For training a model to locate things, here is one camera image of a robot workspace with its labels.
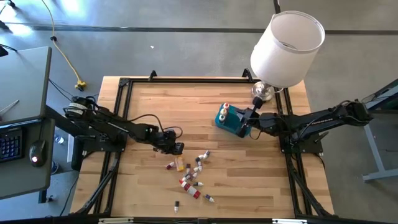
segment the wooden table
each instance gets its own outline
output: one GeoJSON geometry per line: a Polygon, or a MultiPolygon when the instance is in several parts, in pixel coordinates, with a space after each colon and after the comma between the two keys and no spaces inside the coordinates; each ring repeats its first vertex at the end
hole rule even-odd
{"type": "MultiPolygon", "coordinates": [[[[119,79],[104,77],[99,93],[98,103],[111,111],[119,79]]],[[[198,155],[211,151],[204,161],[203,172],[197,177],[204,186],[197,189],[203,195],[211,195],[215,203],[203,197],[195,200],[181,188],[178,180],[183,174],[165,169],[174,156],[154,152],[150,145],[129,140],[120,162],[112,216],[293,217],[285,157],[280,153],[278,139],[264,133],[256,141],[249,137],[241,139],[215,126],[215,116],[222,103],[252,107],[251,87],[252,84],[227,83],[135,83],[129,119],[153,113],[160,118],[163,127],[181,126],[183,135],[178,140],[185,143],[185,163],[195,166],[198,155]],[[174,213],[176,200],[180,201],[177,214],[174,213]]],[[[309,113],[304,82],[289,90],[294,113],[309,113]]],[[[264,104],[260,112],[276,112],[275,99],[264,104]]],[[[151,117],[139,122],[158,125],[151,117]]],[[[258,132],[253,130],[252,135],[257,136],[258,132]]],[[[103,152],[96,152],[83,161],[71,212],[77,211],[97,187],[103,157],[103,152]]],[[[303,163],[309,189],[323,207],[333,213],[319,158],[304,154],[303,163]]],[[[297,194],[300,208],[304,210],[301,191],[297,194]]],[[[107,193],[103,197],[103,207],[106,199],[107,193]]]]}

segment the lamp base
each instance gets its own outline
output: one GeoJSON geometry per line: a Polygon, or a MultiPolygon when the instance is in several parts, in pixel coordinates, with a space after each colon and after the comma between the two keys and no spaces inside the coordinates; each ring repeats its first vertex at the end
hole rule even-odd
{"type": "Polygon", "coordinates": [[[253,97],[260,97],[263,101],[269,101],[274,94],[274,88],[264,82],[257,82],[251,89],[251,94],[253,97]]]}

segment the concrete floor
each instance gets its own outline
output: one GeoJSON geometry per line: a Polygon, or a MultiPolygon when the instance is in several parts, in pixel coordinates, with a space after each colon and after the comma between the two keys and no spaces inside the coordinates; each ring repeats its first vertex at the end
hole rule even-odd
{"type": "MultiPolygon", "coordinates": [[[[52,43],[51,32],[23,24],[50,24],[39,0],[14,1],[0,20],[13,33],[0,30],[0,43],[16,49],[52,43]]],[[[56,24],[113,27],[265,28],[274,13],[272,0],[46,0],[56,24]]],[[[283,11],[315,16],[325,29],[398,29],[394,0],[280,0],[283,11]]],[[[53,47],[50,78],[73,95],[95,95],[105,75],[206,75],[238,77],[250,67],[249,56],[260,34],[56,32],[88,88],[74,89],[74,74],[53,47]]],[[[327,35],[306,79],[313,111],[342,100],[362,99],[397,78],[396,35],[327,35]]],[[[68,101],[50,86],[47,104],[61,112],[68,101]]],[[[326,174],[335,213],[341,217],[398,222],[398,178],[364,184],[362,174],[376,171],[362,128],[343,126],[323,140],[326,174]]],[[[56,161],[68,170],[65,146],[54,149],[56,161]]],[[[383,159],[398,166],[396,156],[383,159]]],[[[77,173],[52,176],[49,195],[55,202],[37,205],[38,193],[0,201],[0,220],[59,215],[77,173]]]]}

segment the keyboard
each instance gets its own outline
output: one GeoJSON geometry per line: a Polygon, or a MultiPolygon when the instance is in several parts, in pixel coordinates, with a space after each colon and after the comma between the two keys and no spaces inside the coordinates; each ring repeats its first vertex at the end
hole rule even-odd
{"type": "Polygon", "coordinates": [[[22,158],[22,128],[0,129],[0,162],[22,158]]]}

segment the white lampshade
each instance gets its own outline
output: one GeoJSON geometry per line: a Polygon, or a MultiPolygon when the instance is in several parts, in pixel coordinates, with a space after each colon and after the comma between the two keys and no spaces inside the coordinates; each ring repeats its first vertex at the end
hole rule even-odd
{"type": "Polygon", "coordinates": [[[254,74],[278,88],[298,84],[306,76],[325,30],[312,16],[285,11],[272,16],[266,31],[254,47],[250,63],[254,74]]]}

